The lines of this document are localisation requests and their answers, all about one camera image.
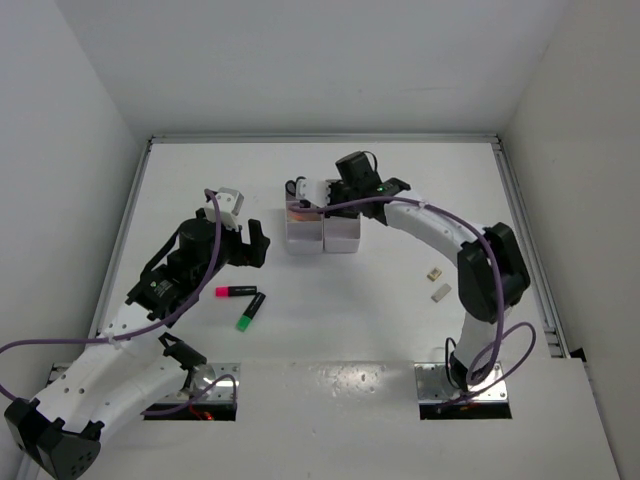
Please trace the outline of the black handled scissors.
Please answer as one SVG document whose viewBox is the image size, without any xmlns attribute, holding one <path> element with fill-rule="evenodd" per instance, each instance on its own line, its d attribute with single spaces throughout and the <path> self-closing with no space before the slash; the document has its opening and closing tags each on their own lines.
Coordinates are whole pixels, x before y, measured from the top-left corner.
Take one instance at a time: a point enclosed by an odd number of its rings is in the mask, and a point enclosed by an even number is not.
<svg viewBox="0 0 640 480">
<path fill-rule="evenodd" d="M 297 188 L 297 180 L 289 179 L 285 182 L 285 192 L 288 195 L 295 197 L 296 188 Z"/>
</svg>

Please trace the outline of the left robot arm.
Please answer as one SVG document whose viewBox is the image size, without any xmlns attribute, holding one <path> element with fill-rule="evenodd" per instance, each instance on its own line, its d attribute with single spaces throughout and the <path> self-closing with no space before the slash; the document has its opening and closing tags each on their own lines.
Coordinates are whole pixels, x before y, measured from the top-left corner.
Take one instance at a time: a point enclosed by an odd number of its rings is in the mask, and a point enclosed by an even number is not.
<svg viewBox="0 0 640 480">
<path fill-rule="evenodd" d="M 140 416 L 161 416 L 153 407 L 161 399 L 183 392 L 194 402 L 219 382 L 237 385 L 169 330 L 222 267 L 264 264 L 270 240 L 260 221 L 248 227 L 243 243 L 240 229 L 203 216 L 182 222 L 88 348 L 33 399 L 11 401 L 4 412 L 9 430 L 41 469 L 77 479 L 116 431 Z"/>
</svg>

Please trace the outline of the pink black highlighter marker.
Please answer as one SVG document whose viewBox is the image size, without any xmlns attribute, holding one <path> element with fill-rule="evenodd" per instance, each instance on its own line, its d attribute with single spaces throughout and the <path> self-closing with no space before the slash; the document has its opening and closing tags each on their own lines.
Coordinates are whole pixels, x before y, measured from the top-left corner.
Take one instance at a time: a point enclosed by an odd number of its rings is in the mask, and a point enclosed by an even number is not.
<svg viewBox="0 0 640 480">
<path fill-rule="evenodd" d="M 258 288 L 251 285 L 242 286 L 218 286 L 215 288 L 214 294 L 218 298 L 254 296 L 258 293 Z"/>
</svg>

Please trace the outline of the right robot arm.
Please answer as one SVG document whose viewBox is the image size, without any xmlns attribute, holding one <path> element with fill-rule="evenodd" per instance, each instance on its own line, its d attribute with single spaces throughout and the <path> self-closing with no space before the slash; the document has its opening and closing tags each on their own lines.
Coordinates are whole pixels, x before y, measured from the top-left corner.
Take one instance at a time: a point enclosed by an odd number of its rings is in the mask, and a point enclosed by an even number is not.
<svg viewBox="0 0 640 480">
<path fill-rule="evenodd" d="M 507 311 L 531 284 L 514 231 L 502 222 L 471 223 L 427 202 L 403 180 L 382 180 L 377 162 L 364 151 L 339 159 L 336 168 L 340 179 L 329 187 L 330 213 L 361 214 L 407 233 L 456 267 L 465 317 L 448 365 L 454 385 L 467 392 L 493 369 Z"/>
</svg>

